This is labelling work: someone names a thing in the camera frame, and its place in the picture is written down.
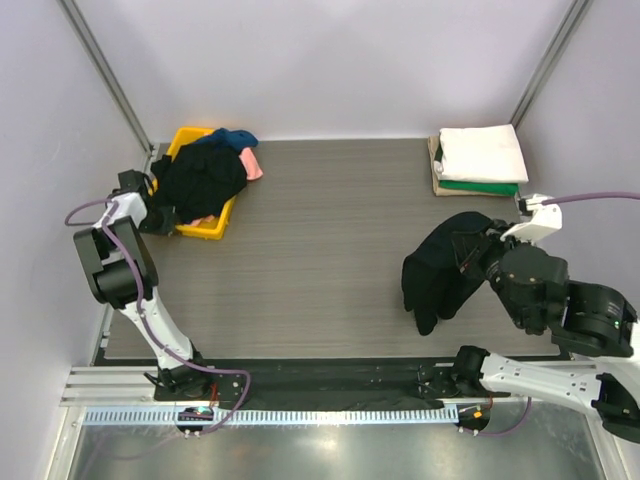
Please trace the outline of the yellow plastic bin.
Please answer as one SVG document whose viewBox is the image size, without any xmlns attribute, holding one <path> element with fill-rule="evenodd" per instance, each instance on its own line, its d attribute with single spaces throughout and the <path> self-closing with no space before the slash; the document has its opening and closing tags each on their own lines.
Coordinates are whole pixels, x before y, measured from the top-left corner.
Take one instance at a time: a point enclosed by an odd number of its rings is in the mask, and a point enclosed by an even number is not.
<svg viewBox="0 0 640 480">
<path fill-rule="evenodd" d="M 213 131 L 214 129 L 212 128 L 183 126 L 179 128 L 174 134 L 174 137 L 171 140 L 169 148 L 167 149 L 164 155 L 175 157 L 179 149 L 183 145 L 194 143 L 195 140 L 203 137 L 204 135 L 210 134 Z M 152 181 L 151 195 L 152 195 L 153 203 L 158 207 L 163 207 L 163 206 L 159 206 L 155 202 L 155 198 L 153 197 L 154 193 L 157 190 L 157 180 L 153 175 L 152 177 L 153 177 L 153 181 Z M 177 231 L 189 237 L 202 238 L 207 240 L 221 239 L 224 236 L 224 232 L 229 223 L 231 210 L 233 208 L 233 204 L 236 200 L 237 195 L 226 202 L 222 210 L 222 213 L 220 214 L 219 217 L 209 216 L 203 219 L 195 220 L 190 224 L 182 224 L 178 219 L 178 222 L 176 224 Z"/>
</svg>

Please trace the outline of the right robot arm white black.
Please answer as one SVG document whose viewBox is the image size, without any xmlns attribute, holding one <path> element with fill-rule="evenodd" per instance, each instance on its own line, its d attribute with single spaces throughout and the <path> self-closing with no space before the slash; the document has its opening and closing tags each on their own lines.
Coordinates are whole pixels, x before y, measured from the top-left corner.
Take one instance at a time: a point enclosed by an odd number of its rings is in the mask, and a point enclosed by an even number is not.
<svg viewBox="0 0 640 480">
<path fill-rule="evenodd" d="M 597 367 L 593 373 L 558 371 L 463 346 L 450 372 L 458 393 L 541 399 L 594 417 L 608 433 L 638 442 L 636 310 L 611 287 L 571 279 L 567 261 L 537 245 L 561 229 L 564 203 L 638 197 L 632 192 L 533 194 L 518 202 L 519 223 L 493 220 L 475 232 L 453 233 L 460 272 L 487 281 L 517 328 L 527 334 L 550 332 L 553 344 L 588 358 Z"/>
</svg>

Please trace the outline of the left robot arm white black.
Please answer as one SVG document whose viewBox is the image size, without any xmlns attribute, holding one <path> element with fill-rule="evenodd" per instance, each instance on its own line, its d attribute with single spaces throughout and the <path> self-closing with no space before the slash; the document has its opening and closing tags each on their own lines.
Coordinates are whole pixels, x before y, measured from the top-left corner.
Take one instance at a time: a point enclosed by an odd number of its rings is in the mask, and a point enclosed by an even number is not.
<svg viewBox="0 0 640 480">
<path fill-rule="evenodd" d="M 157 372 L 145 378 L 155 387 L 157 400 L 200 400 L 211 390 L 212 376 L 193 342 L 180 331 L 158 293 L 159 275 L 144 243 L 144 233 L 167 233 L 172 211 L 152 202 L 150 177 L 141 171 L 118 174 L 119 185 L 104 200 L 73 210 L 100 205 L 95 222 L 74 222 L 73 242 L 89 289 L 100 304 L 128 318 L 151 347 Z"/>
</svg>

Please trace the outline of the black t shirt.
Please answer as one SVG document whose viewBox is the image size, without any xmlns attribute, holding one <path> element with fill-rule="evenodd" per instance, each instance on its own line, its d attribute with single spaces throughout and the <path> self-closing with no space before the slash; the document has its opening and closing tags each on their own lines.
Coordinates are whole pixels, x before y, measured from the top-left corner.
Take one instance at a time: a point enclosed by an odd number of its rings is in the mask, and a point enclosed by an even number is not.
<svg viewBox="0 0 640 480">
<path fill-rule="evenodd" d="M 440 320 L 453 318 L 482 285 L 481 280 L 460 272 L 453 235 L 476 233 L 491 222 L 491 218 L 479 212 L 458 213 L 432 230 L 404 259 L 401 274 L 404 310 L 413 314 L 420 335 L 430 335 Z"/>
</svg>

